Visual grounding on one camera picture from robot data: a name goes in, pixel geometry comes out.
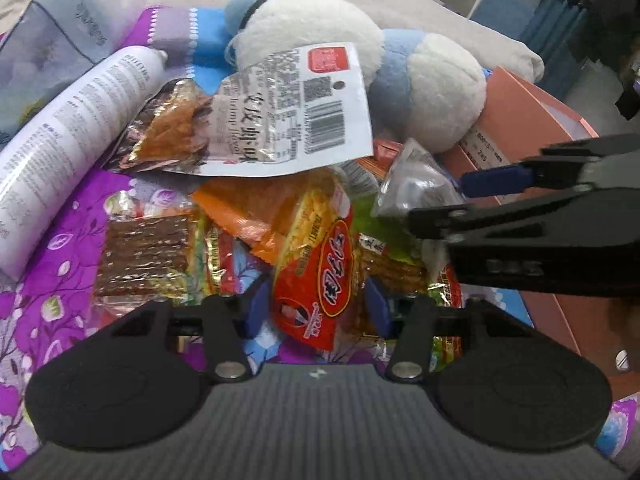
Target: red logo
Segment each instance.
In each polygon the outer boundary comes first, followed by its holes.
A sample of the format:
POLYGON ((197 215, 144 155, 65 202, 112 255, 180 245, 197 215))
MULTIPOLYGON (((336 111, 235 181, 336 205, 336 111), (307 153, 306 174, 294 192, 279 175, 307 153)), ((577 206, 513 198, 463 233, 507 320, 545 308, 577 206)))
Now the red logo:
POLYGON ((318 297, 329 317, 338 316, 349 303, 352 265, 349 227, 337 220, 322 242, 318 265, 318 297))
POLYGON ((309 70, 317 74, 348 70, 347 49, 343 46, 312 48, 308 53, 308 65, 309 70))

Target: orange snack bag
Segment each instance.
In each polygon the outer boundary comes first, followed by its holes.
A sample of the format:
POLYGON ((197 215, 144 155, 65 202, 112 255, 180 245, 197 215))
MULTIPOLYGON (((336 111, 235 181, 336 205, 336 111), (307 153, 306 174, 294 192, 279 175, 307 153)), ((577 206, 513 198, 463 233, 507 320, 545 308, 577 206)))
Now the orange snack bag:
POLYGON ((354 320, 351 203, 327 170, 269 178, 216 177, 193 199, 212 220, 275 265, 272 313, 279 328, 332 351, 354 320))

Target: qr code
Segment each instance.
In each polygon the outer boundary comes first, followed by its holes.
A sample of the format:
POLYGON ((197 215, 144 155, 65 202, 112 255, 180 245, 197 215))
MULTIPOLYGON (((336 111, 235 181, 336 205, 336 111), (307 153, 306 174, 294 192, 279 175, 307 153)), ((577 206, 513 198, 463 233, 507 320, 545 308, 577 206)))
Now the qr code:
POLYGON ((304 82, 305 103, 322 99, 323 97, 331 97, 331 77, 323 76, 309 79, 304 82))

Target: clear plastic bag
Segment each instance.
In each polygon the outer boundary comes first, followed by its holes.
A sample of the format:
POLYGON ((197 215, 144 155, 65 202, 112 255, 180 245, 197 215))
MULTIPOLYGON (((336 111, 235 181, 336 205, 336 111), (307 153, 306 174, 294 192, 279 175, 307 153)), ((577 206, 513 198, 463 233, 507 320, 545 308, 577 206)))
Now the clear plastic bag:
POLYGON ((165 84, 127 125, 107 169, 143 171, 199 163, 209 145, 200 124, 209 102, 193 79, 165 84))
POLYGON ((0 149, 60 92, 116 52, 144 3, 30 0, 0 41, 0 149))
POLYGON ((409 139, 380 186, 371 215, 404 218, 411 209, 464 203, 438 163, 409 139))
POLYGON ((191 212, 111 220, 94 284, 95 303, 122 315, 155 298, 187 301, 196 229, 191 212))

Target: pink box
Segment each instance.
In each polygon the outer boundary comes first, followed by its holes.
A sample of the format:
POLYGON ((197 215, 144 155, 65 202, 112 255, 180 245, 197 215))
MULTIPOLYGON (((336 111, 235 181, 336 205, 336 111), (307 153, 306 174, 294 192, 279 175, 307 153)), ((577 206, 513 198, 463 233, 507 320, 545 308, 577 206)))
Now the pink box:
MULTIPOLYGON (((537 86, 503 68, 487 82, 484 111, 468 134, 453 149, 439 156, 455 177, 466 171, 484 170, 539 154, 540 148, 569 140, 597 137, 589 123, 571 108, 537 86)), ((546 190, 529 189, 520 196, 474 200, 479 206, 535 196, 546 190)), ((621 373, 616 355, 623 349, 622 336, 606 323, 613 310, 611 300, 537 292, 521 292, 529 315, 540 332, 598 365, 609 378, 614 398, 640 390, 640 374, 621 373)))

